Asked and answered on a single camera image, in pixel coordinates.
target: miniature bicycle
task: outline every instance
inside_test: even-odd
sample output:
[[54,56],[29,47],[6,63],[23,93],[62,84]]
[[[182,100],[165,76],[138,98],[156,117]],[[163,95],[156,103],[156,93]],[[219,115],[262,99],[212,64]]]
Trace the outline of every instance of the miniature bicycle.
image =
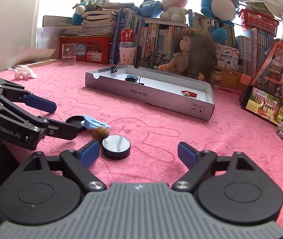
[[166,55],[160,54],[158,52],[150,52],[148,56],[141,58],[138,61],[137,65],[138,67],[151,68],[154,70],[158,70],[159,66],[168,64],[170,62],[170,59],[164,58],[165,56]]

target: red crate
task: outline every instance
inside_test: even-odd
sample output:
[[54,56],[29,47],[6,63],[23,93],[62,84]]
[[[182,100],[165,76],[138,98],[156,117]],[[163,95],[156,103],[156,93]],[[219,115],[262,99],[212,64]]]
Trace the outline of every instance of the red crate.
[[109,54],[113,37],[60,37],[59,57],[62,57],[62,44],[77,44],[76,60],[109,64]]
[[246,28],[258,28],[272,36],[277,35],[279,22],[271,17],[243,9],[240,11],[241,25]]

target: red triangular frame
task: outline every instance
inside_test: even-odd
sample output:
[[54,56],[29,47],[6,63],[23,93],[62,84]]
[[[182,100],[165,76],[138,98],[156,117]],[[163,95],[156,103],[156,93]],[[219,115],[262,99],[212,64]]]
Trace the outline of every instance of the red triangular frame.
[[270,49],[266,59],[263,61],[260,69],[251,79],[250,84],[255,88],[264,91],[272,96],[278,97],[283,100],[283,72],[274,70],[272,67],[278,68],[278,65],[281,65],[281,70],[283,71],[283,41],[276,40],[272,48]]

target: pink sticky note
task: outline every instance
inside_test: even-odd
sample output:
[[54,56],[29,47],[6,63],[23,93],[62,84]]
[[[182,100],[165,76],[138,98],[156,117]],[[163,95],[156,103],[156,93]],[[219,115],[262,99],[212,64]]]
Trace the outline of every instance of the pink sticky note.
[[240,78],[241,83],[243,83],[245,85],[249,85],[250,81],[251,81],[251,76],[248,76],[246,74],[241,75],[241,78]]

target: plush toy's belly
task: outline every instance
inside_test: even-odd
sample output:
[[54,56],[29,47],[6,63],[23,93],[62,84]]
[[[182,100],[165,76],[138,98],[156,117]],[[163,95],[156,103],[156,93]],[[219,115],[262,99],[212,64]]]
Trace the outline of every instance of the plush toy's belly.
[[212,0],[211,12],[222,21],[232,21],[236,16],[231,0]]

